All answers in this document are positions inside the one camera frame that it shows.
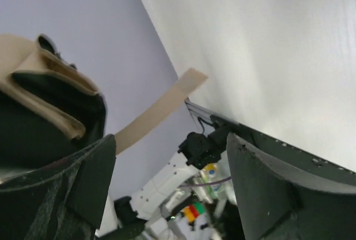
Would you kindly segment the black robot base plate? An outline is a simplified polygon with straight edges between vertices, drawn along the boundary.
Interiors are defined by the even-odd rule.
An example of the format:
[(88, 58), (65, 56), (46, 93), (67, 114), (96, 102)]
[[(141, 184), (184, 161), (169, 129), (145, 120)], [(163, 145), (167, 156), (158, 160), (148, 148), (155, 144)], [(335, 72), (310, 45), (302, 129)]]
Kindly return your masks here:
[(194, 104), (191, 101), (186, 101), (186, 105), (193, 116), (197, 118), (200, 117), (208, 123), (211, 123), (215, 129), (224, 129), (238, 135), (268, 155), (281, 159), (292, 166), (298, 167), (301, 170), (318, 177), (324, 177), (331, 181), (337, 181), (344, 184), (355, 185), (354, 171), (342, 168), (324, 158), (315, 156), (295, 147), (294, 145), (271, 137), (242, 123)]

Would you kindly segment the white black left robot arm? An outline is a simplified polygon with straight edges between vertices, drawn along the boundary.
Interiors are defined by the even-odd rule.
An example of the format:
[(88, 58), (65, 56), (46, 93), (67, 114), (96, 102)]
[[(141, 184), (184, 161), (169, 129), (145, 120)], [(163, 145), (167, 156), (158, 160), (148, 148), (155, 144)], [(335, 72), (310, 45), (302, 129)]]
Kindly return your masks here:
[(227, 136), (224, 128), (207, 136), (189, 133), (168, 164), (145, 186), (116, 201), (107, 199), (96, 239), (132, 239), (161, 217), (173, 225), (172, 218), (196, 201), (226, 202), (229, 178), (217, 163), (226, 150)]

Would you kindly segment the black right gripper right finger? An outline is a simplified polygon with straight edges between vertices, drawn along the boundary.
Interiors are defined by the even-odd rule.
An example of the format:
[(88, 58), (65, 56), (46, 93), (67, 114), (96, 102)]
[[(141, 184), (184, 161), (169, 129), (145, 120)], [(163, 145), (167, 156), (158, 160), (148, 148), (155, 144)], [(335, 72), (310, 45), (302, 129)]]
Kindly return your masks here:
[(354, 239), (355, 172), (273, 139), (230, 133), (227, 154), (246, 239)]

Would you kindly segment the beige and black folding umbrella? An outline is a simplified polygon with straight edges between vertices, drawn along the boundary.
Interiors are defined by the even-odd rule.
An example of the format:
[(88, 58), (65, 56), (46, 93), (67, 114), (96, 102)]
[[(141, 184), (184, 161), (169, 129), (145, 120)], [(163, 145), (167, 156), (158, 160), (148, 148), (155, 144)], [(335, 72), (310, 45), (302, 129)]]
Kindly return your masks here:
[(45, 35), (1, 35), (2, 164), (46, 166), (101, 139), (105, 123), (97, 86)]

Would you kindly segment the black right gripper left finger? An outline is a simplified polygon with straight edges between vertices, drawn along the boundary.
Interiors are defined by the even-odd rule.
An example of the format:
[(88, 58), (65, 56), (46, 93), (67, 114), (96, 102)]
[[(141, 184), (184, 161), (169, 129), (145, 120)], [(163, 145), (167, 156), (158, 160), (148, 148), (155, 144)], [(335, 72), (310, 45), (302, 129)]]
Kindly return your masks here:
[(116, 160), (113, 135), (1, 184), (1, 239), (93, 239)]

